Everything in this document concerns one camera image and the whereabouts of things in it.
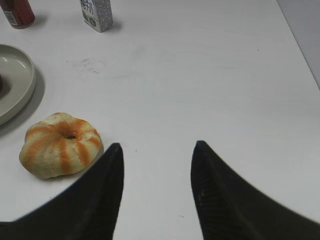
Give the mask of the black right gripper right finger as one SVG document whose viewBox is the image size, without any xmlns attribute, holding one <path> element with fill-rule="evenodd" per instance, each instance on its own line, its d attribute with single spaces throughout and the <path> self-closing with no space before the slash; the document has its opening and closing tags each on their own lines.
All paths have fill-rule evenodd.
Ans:
<svg viewBox="0 0 320 240">
<path fill-rule="evenodd" d="M 319 223 L 281 205 L 244 180 L 203 140 L 190 180 L 205 240 L 318 240 Z"/>
</svg>

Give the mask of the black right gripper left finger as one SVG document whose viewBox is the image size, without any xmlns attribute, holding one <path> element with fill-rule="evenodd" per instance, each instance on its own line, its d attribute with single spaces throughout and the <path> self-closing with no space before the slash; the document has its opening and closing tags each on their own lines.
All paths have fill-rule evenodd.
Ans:
<svg viewBox="0 0 320 240">
<path fill-rule="evenodd" d="M 113 143 L 61 194 L 31 213 L 0 224 L 2 240 L 111 240 L 124 188 L 124 157 Z"/>
</svg>

